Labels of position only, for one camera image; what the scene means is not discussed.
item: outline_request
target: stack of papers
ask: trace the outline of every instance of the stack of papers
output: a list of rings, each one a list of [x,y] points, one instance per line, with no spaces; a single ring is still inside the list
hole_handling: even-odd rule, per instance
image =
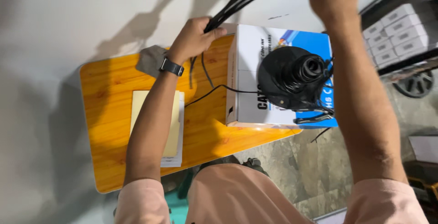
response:
[[[132,94],[131,129],[134,127],[141,106],[149,91],[134,91]],[[184,92],[175,92],[169,137],[161,159],[161,167],[180,167],[183,154]]]
[[[161,158],[161,167],[180,167],[183,161],[184,92],[180,92],[179,105],[178,122],[180,123],[180,130],[178,133],[177,154],[175,156],[163,156]]]

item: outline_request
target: man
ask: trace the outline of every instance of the man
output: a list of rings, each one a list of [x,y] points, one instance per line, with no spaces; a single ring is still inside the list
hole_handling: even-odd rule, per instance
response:
[[[330,35],[335,59],[336,118],[345,139],[354,186],[345,223],[427,223],[400,157],[397,119],[370,63],[360,33],[357,0],[310,0]],[[209,19],[190,19],[167,58],[182,65],[226,34],[204,34]],[[169,133],[178,77],[161,72],[128,144],[116,223],[169,223],[160,160]],[[266,175],[238,164],[204,168],[188,195],[186,223],[310,223]]]

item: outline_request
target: wristwatch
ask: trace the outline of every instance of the wristwatch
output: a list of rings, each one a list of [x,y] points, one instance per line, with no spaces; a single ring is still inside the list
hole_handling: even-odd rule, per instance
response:
[[[169,71],[171,73],[176,74],[176,76],[181,77],[181,75],[183,75],[184,72],[184,68],[172,61],[170,61],[169,59],[167,59],[167,57],[164,57],[164,61],[161,64],[161,67],[159,69],[160,71]]]

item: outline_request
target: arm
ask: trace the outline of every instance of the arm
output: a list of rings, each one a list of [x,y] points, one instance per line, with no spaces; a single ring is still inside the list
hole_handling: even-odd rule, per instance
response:
[[[407,183],[397,118],[365,51],[357,0],[310,0],[330,36],[335,57],[336,119],[354,183],[383,178]]]
[[[208,22],[208,17],[188,20],[168,51],[168,59],[182,65],[227,33],[218,28],[204,34]],[[143,178],[161,180],[160,163],[169,135],[177,81],[175,74],[161,72],[146,96],[129,138],[123,186]]]

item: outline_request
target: wood grain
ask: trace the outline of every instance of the wood grain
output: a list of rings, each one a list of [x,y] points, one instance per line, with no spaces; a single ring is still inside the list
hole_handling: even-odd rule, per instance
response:
[[[214,41],[205,51],[205,66],[215,85],[227,83],[228,50],[234,36]],[[139,54],[91,62],[80,70],[96,188],[100,193],[123,185],[125,154],[129,140],[132,91],[150,90],[155,79],[135,69]],[[211,90],[198,57],[189,88],[189,63],[184,64],[177,90],[185,102]],[[225,126],[226,90],[219,88],[190,105],[184,114],[181,167],[161,168],[166,175],[239,151],[294,135],[301,130],[236,128]]]

